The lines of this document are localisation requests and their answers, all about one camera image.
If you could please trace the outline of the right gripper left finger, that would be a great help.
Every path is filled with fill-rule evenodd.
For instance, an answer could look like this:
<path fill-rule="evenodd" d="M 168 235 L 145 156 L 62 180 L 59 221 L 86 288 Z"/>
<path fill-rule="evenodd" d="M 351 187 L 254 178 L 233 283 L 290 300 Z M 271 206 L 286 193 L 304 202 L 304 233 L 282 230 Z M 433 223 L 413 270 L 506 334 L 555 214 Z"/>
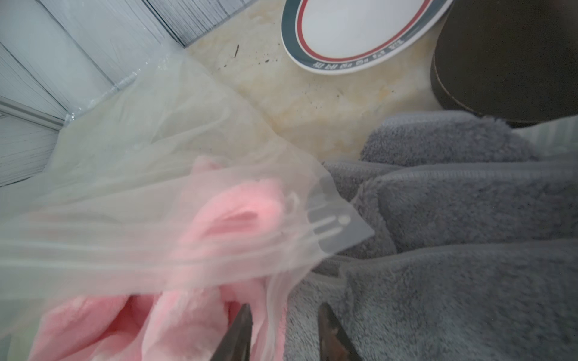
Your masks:
<path fill-rule="evenodd" d="M 250 361 L 252 328 L 251 307 L 244 304 L 210 361 Z"/>

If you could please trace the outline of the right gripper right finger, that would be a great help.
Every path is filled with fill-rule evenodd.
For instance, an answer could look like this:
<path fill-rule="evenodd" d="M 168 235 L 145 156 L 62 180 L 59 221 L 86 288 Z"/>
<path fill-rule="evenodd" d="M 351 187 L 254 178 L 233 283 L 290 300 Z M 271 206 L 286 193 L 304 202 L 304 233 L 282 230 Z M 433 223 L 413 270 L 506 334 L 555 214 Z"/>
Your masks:
<path fill-rule="evenodd" d="M 320 361 L 362 361 L 331 306 L 323 302 L 318 311 Z"/>

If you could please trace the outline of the pink fluffy towel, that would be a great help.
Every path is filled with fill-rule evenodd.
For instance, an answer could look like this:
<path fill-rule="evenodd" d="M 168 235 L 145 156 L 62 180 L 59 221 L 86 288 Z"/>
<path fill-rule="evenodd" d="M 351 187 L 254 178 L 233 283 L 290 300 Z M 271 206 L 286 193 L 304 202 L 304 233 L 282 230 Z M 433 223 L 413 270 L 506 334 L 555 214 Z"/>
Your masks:
<path fill-rule="evenodd" d="M 200 157 L 175 205 L 182 225 L 170 254 L 175 261 L 243 256 L 262 251 L 280 230 L 291 201 L 286 184 L 274 174 L 240 179 L 228 168 Z M 208 360 L 244 305 L 253 317 L 250 358 L 266 333 L 275 331 L 274 359 L 283 358 L 287 294 L 267 297 L 268 277 L 242 278 L 231 266 L 233 282 L 187 267 L 167 277 L 152 294 L 80 296 L 42 317 L 31 360 Z"/>

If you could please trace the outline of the clear plastic vacuum bag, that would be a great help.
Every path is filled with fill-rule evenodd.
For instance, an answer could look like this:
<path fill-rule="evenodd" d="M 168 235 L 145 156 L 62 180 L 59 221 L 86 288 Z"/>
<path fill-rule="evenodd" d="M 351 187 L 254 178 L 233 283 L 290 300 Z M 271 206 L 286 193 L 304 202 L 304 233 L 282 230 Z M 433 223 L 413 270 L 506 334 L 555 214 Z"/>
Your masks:
<path fill-rule="evenodd" d="M 200 157 L 242 180 L 285 182 L 291 204 L 262 251 L 171 258 L 182 231 L 176 200 Z M 1 336 L 30 324 L 37 334 L 45 314 L 80 296 L 157 293 L 183 267 L 217 284 L 234 280 L 225 266 L 268 277 L 273 302 L 372 234 L 314 156 L 170 42 L 129 87 L 63 128 L 41 174 L 2 188 Z"/>

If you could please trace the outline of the grey fluffy towel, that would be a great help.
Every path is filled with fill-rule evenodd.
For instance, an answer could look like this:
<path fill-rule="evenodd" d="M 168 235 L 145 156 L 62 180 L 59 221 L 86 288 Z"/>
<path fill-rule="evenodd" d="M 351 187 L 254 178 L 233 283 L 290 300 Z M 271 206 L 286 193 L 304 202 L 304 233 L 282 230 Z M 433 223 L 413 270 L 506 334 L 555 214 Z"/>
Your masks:
<path fill-rule="evenodd" d="M 374 236 L 288 300 L 284 360 L 320 360 L 328 303 L 362 360 L 575 360 L 577 161 L 506 123 L 402 114 L 327 161 Z"/>

